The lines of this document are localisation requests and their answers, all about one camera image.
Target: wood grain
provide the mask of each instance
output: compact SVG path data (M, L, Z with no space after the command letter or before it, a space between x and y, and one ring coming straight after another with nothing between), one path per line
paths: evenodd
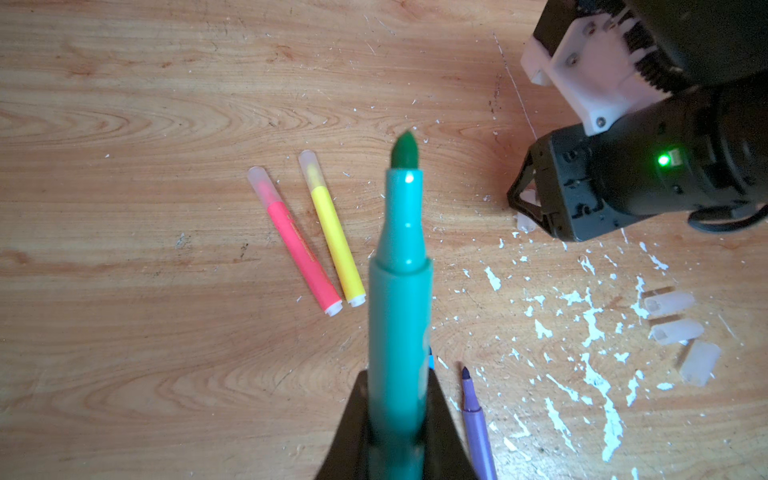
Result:
M567 251L515 232L505 191L528 145L577 121L519 67L543 6L0 6L0 477L311 478L366 366L366 311L320 312L245 173L260 164L280 181L332 273L297 163L315 150L367 283L389 149L412 127L435 258L432 346L449 366L437 373L456 400L458 365L476 377L501 478L767 477L765 226L720 238L671 214ZM647 339L630 308L638 276L698 299L690 315L723 348L705 388L680 383L681 346ZM605 340L585 348L573 319L586 303L558 297L587 287ZM543 306L525 300L538 295ZM534 319L553 337L538 339ZM587 352L624 422L609 463L604 401L578 368ZM626 365L613 357L624 352ZM645 380L628 408L636 369ZM530 436L510 437L514 415Z

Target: plastic tube piece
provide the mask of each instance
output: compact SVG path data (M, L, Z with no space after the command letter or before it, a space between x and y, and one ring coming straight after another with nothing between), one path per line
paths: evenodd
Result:
M539 205L538 200L536 200L536 190L532 190L532 189L523 190L520 193L520 199L526 202L529 202L531 204ZM536 223L530 218L518 212L518 230L522 232L530 233L533 230L536 230Z
M665 316L691 308L696 304L696 299L690 293L669 292L661 295L649 296L644 300L645 309L651 315Z
M674 322L654 325L650 329L650 336L660 345L680 342L682 340L695 339L704 333L704 325L691 319L680 319Z
M693 386L705 386L721 352L720 347L714 343L694 342L680 367L683 381Z

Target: translucent cap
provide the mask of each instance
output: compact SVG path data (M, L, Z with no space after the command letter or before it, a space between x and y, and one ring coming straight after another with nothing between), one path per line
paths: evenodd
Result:
M306 184L310 187L310 191L316 187L325 187L326 182L323 179L323 172L320 171L320 164L317 163L317 156L315 152L311 150L305 150L299 154L299 164L301 165L301 171L304 173Z
M248 170L248 181L253 190L261 199L261 203L264 204L264 208L269 208L271 204L275 202L282 202L280 194L275 190L275 186L270 180L270 176L266 174L266 170L262 167L253 167Z

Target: highlighter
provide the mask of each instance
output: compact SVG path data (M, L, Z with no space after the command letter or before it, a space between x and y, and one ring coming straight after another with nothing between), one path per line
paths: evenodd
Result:
M349 251L349 244L344 237L344 230L339 222L339 216L336 215L336 208L333 207L333 200L328 193L315 152L311 150L301 152L299 164L306 178L306 184L310 188L312 202L320 218L320 226L323 227L328 250L331 252L336 272L339 274L346 301L351 306L361 306L366 302L366 289L362 286L355 259Z
M288 207L275 190L270 176L262 167L253 167L248 170L248 181L259 195L261 203L266 208L267 214L275 224L275 228L277 228L277 232L285 242L286 247L288 247L293 261L296 262L301 274L304 275L304 280L310 286L320 308L330 316L336 315L342 309L341 298L339 298L339 294L323 266L317 261L317 257L312 253L310 246L301 236L299 227L296 226Z

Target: marker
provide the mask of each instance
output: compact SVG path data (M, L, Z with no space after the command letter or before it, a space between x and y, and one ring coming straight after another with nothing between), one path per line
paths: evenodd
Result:
M341 298L328 279L323 266L317 261L310 246L299 233L299 227L296 226L283 199L275 190L270 176L262 167L253 167L248 170L248 181L259 195L261 203L288 247L290 256L304 275L304 280L310 286L320 308L330 316L336 315L342 309Z
M475 394L475 384L469 376L469 370L462 370L462 387L464 388L464 405L462 416L467 431L469 457L472 466L480 480L496 480L496 467L493 465L491 441L488 440L488 429L485 427L485 415L480 408L480 402Z
M362 286L355 259L349 251L349 244L344 237L344 230L341 228L339 216L336 215L336 208L333 207L333 200L328 193L315 152L311 150L301 152L299 164L306 178L306 184L310 188L312 202L320 218L320 226L323 227L328 250L331 251L333 265L336 266L336 272L339 274L346 301L353 307L361 306L366 302L366 289Z
M410 133L386 171L382 236L370 261L368 414L372 480L422 478L432 261L422 230L422 172Z

